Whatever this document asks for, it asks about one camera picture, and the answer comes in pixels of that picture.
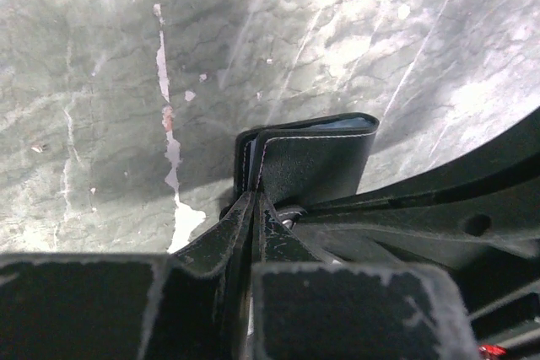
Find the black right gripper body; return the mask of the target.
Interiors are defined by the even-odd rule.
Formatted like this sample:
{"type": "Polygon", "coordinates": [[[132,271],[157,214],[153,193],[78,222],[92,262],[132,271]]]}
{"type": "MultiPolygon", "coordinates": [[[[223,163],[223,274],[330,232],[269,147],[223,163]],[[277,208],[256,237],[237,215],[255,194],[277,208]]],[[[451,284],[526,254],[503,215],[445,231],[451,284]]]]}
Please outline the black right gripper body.
{"type": "Polygon", "coordinates": [[[539,358],[539,257],[487,248],[451,273],[480,356],[539,358]]]}

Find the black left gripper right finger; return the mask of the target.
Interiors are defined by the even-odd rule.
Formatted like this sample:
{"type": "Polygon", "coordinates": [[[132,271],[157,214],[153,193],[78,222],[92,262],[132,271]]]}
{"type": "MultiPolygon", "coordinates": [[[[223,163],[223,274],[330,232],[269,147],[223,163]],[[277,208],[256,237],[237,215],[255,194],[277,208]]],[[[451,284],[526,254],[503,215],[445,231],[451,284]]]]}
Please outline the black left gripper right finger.
{"type": "Polygon", "coordinates": [[[423,264],[320,261],[256,195],[256,359],[476,359],[456,284],[423,264]]]}

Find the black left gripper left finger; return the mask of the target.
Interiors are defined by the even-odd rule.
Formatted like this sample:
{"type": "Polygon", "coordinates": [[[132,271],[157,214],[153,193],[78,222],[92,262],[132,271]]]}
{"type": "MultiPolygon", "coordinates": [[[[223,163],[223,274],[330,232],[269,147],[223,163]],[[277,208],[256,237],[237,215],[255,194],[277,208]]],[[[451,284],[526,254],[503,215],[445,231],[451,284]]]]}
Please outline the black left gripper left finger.
{"type": "Polygon", "coordinates": [[[254,202],[174,254],[2,255],[2,358],[240,358],[254,202]]]}

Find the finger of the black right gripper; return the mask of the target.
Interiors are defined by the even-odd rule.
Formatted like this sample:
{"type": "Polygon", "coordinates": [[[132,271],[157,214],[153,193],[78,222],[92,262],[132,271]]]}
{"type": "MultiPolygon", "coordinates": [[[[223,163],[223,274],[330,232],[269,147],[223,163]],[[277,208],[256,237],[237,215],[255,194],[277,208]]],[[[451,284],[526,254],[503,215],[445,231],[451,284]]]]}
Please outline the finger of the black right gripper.
{"type": "Polygon", "coordinates": [[[440,266],[465,293],[482,284],[509,293],[539,281],[538,191],[388,197],[370,192],[309,208],[293,230],[350,261],[440,266]]]}
{"type": "Polygon", "coordinates": [[[477,198],[539,198],[539,110],[471,152],[378,190],[317,203],[311,214],[429,207],[477,198]]]}

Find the black card holder wallet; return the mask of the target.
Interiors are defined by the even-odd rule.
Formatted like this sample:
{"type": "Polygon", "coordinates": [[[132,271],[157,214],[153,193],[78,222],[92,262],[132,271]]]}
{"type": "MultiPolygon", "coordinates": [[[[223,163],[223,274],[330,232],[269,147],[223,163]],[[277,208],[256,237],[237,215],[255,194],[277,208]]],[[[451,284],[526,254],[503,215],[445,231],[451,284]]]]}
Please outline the black card holder wallet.
{"type": "Polygon", "coordinates": [[[240,133],[232,198],[261,192],[292,228],[308,208],[356,194],[379,124],[353,112],[240,133]]]}

